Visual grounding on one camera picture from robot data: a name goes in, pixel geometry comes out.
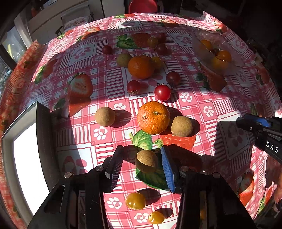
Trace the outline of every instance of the glass bowl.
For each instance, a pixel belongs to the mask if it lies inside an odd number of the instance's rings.
[[[203,39],[210,41],[213,49],[227,50],[231,54],[231,62],[216,58],[215,54],[207,50],[201,43],[201,40]],[[239,54],[231,47],[230,43],[219,34],[210,33],[201,29],[194,29],[192,48],[198,60],[202,61],[207,68],[215,73],[221,75],[233,75],[244,66],[244,62]]]

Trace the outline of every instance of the mandarin orange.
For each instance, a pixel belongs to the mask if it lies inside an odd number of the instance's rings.
[[[170,115],[167,108],[156,101],[147,102],[138,110],[138,125],[148,134],[160,134],[165,131],[169,119]]]
[[[154,63],[148,56],[135,56],[128,62],[129,73],[141,80],[150,77],[154,70]]]

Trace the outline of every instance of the pillow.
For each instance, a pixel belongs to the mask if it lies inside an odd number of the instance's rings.
[[[90,17],[78,17],[76,19],[68,21],[64,24],[64,33],[77,26],[87,24],[88,22],[90,22]]]

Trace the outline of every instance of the metal screw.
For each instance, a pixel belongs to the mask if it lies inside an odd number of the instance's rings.
[[[103,169],[104,169],[104,167],[101,166],[101,165],[98,165],[98,166],[95,167],[95,170],[96,170],[97,172],[103,171]]]
[[[64,174],[64,177],[65,177],[65,178],[70,178],[70,177],[72,177],[72,176],[74,176],[74,175],[73,175],[73,173],[71,173],[71,172],[66,172],[66,173]]]
[[[182,166],[182,167],[180,167],[180,170],[181,170],[182,172],[187,172],[187,171],[189,170],[189,167],[187,167],[187,166]]]
[[[216,179],[220,178],[220,174],[217,173],[217,172],[214,172],[214,173],[212,174],[212,176],[213,176],[214,178],[216,178]]]

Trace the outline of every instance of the table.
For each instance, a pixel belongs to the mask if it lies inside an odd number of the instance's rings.
[[[93,27],[99,27],[100,31],[81,39],[85,32]],[[244,67],[240,71],[225,77],[227,86],[219,93],[207,91],[197,83],[197,73],[203,71],[191,46],[190,35],[193,27],[221,34],[244,61]],[[143,96],[129,96],[126,84],[132,78],[127,69],[117,66],[117,56],[124,52],[132,56],[144,54],[152,57],[157,54],[150,48],[118,48],[117,37],[136,33],[156,36],[161,32],[166,34],[166,45],[171,51],[168,56],[160,56],[165,67],[160,74],[142,81],[146,92]],[[104,45],[113,47],[114,54],[104,55]],[[32,57],[32,52],[36,53],[35,58]],[[65,37],[53,39],[46,45],[35,43],[24,58],[31,61],[20,62],[11,77],[7,92],[11,95],[17,94],[17,100],[13,96],[2,98],[2,120],[11,121],[14,118],[11,111],[23,111],[35,101],[51,110],[55,106],[66,105],[65,88],[76,73],[85,73],[92,80],[94,91],[91,103],[71,118],[54,122],[56,153],[62,173],[88,172],[112,155],[117,145],[131,145],[130,133],[136,134],[140,130],[136,121],[138,109],[148,101],[155,101],[152,92],[156,84],[165,82],[167,72],[176,71],[181,75],[182,83],[171,100],[163,104],[199,122],[201,128],[191,151],[201,155],[205,170],[208,173],[221,173],[236,193],[243,177],[244,182],[247,177],[254,179],[250,191],[252,197],[245,203],[252,218],[256,217],[260,205],[265,203],[266,194],[271,195],[277,186],[269,180],[267,183],[265,177],[266,170],[269,169],[266,163],[267,154],[252,146],[253,137],[239,131],[234,121],[237,117],[251,112],[265,117],[282,116],[280,98],[271,79],[265,84],[256,79],[256,75],[263,75],[265,69],[255,64],[255,54],[251,49],[232,30],[208,13],[204,12],[200,18],[184,18],[166,13],[108,17],[79,26]],[[35,84],[40,67],[54,59],[58,61],[54,63],[50,76]],[[23,71],[20,71],[32,70],[32,67],[27,67],[29,64],[35,65],[32,78],[27,73],[23,76]],[[19,79],[25,80],[22,84],[17,84]],[[94,114],[103,106],[118,112],[119,122],[115,127],[102,127],[95,122]],[[153,135],[152,141],[158,138],[161,136]],[[107,217],[113,228],[175,228],[180,203],[178,194],[158,190],[160,198],[143,210],[129,210],[126,207],[125,198],[129,193],[148,188],[135,176],[135,166],[124,161],[117,187],[112,193],[104,194]],[[1,169],[0,184],[11,218],[18,228],[24,228],[16,209],[13,208]],[[148,214],[158,208],[170,208],[172,213],[164,223],[152,226],[148,224]]]

